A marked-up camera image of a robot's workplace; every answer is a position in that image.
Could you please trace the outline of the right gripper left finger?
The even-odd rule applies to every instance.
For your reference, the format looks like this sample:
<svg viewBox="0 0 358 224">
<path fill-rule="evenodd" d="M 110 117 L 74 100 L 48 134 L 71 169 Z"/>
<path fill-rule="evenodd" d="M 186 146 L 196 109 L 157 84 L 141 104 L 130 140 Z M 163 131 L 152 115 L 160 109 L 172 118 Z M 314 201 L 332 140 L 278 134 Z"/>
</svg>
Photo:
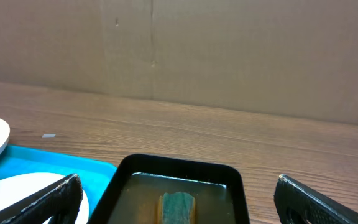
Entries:
<svg viewBox="0 0 358 224">
<path fill-rule="evenodd" d="M 3 223 L 83 223 L 83 187 L 70 174 L 0 211 Z"/>
</svg>

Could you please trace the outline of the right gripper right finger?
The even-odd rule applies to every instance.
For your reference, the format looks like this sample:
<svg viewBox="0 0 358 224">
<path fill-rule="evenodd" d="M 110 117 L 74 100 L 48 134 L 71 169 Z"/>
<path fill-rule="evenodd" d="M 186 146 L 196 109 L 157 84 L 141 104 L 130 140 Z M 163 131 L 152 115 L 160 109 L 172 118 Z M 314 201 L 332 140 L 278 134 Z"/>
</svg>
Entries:
<svg viewBox="0 0 358 224">
<path fill-rule="evenodd" d="M 281 223 L 358 224 L 358 213 L 284 174 L 273 197 Z"/>
</svg>

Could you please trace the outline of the green orange sponge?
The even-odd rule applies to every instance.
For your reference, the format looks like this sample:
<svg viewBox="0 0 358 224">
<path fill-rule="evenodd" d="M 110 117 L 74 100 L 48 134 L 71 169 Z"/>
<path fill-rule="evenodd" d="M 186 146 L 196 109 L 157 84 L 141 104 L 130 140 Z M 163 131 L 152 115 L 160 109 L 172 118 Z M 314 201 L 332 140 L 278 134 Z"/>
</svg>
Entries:
<svg viewBox="0 0 358 224">
<path fill-rule="evenodd" d="M 195 224 L 196 200 L 186 192 L 164 193 L 157 204 L 158 224 Z"/>
</svg>

